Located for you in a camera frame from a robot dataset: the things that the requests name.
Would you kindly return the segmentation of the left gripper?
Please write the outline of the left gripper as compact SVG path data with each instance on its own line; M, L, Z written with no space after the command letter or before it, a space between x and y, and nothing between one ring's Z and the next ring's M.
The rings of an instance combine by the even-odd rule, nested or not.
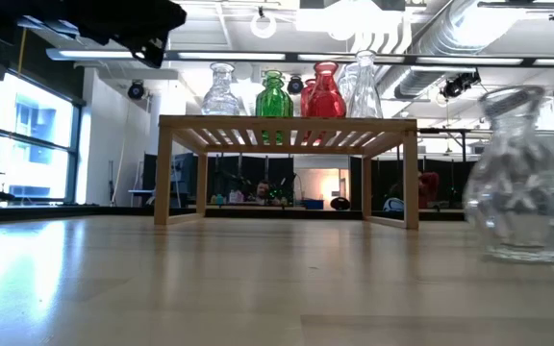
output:
M169 33L183 26L187 12L172 0L77 0L82 37L125 47L148 67L160 68Z

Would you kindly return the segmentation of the small green ribbed vase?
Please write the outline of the small green ribbed vase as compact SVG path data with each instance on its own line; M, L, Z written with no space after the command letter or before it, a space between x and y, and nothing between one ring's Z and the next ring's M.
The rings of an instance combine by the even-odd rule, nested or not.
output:
M278 70L268 70L263 86L264 90L256 98L255 114L259 117L293 117L293 102L283 91L282 73Z

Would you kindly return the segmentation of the red cylindrical glass vase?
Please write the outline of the red cylindrical glass vase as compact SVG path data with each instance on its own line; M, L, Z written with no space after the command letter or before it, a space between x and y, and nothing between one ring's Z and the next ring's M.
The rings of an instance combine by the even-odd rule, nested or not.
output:
M300 116L306 117L308 112L308 102L310 95L315 87L315 79L308 79L305 81L305 86L302 89L301 97L300 97Z

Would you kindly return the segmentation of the red round glass vase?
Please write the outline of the red round glass vase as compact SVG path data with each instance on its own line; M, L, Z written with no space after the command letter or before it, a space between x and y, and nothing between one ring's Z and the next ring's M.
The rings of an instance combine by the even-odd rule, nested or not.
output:
M334 79L338 70L335 62L317 62L315 85L311 91L306 107L306 114L311 118L344 118L346 106Z

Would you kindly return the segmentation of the clear conical glass vase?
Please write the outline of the clear conical glass vase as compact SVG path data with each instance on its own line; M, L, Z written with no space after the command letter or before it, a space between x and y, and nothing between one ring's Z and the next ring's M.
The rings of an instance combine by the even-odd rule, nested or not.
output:
M374 79L374 59L375 53L371 50L356 54L358 74L347 108L347 116L350 118L383 118L381 100Z

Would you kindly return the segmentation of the wooden slatted shelf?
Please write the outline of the wooden slatted shelf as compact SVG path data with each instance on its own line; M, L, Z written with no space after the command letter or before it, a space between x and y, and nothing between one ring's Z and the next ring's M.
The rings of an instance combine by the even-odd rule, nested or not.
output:
M362 214L371 223L419 228L417 124L414 119L279 118L230 115L159 117L154 224L187 222L206 215L210 153L354 155L362 159ZM172 216L170 176L172 144L198 156L196 212ZM374 216L371 206L371 162L389 149L402 147L404 216Z

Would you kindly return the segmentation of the long ceiling light bar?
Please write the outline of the long ceiling light bar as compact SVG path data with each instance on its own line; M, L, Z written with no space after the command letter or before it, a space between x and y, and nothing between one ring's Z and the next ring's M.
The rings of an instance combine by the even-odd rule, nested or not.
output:
M305 63L331 61L350 63L351 53L292 53L292 52L236 52L236 51L166 51L158 60L148 60L141 53L122 50L71 50L48 48L53 61L133 61L158 68L163 62L285 62ZM493 57L493 56L424 56L376 54L375 62L382 65L419 66L487 66L554 68L554 57Z

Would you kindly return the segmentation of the black track spotlight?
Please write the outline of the black track spotlight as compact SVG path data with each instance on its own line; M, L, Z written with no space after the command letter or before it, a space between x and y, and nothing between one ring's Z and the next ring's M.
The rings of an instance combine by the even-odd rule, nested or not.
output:
M480 82L481 77L477 69L473 72L460 73L445 81L444 86L440 88L440 95L446 100L457 98Z

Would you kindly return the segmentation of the large window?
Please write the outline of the large window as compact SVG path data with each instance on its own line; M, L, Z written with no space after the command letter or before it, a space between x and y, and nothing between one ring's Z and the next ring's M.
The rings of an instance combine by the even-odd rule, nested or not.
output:
M60 205L76 193L78 105L11 73L0 81L0 206Z

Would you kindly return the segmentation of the person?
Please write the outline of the person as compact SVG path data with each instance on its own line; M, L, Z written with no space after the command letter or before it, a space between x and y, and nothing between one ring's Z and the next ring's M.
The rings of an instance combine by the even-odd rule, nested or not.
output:
M418 207L426 209L437 200L440 176L436 172L418 173Z
M259 205L269 206L273 204L273 198L270 196L269 181L262 180L258 183L255 195L255 201Z

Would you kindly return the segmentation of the black partition screen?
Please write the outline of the black partition screen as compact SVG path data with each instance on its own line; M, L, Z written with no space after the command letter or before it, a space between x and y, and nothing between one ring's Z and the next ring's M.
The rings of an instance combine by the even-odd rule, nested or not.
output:
M305 199L324 201L324 210L330 210L330 202L344 197L352 210L362 208L363 193L371 194L371 208L383 209L388 198L402 199L403 160L378 159L370 165L371 184L363 185L362 160L354 156L282 156L278 158L258 156L217 156L207 161L206 201L213 197L224 204L255 201L257 185L270 183L270 196L287 199L288 205L303 205ZM463 191L472 161L450 158L442 161L424 157L417 161L419 172L436 172L440 176L437 200L428 205L440 205L444 209L462 206Z

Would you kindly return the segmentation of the silver air duct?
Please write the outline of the silver air duct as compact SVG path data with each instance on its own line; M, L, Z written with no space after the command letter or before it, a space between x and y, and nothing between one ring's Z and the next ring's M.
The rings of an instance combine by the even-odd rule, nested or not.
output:
M422 56L478 55L525 16L524 10L483 8L490 0L451 0L414 39L407 52ZM443 71L419 71L395 65L377 84L383 116L391 118L440 80Z

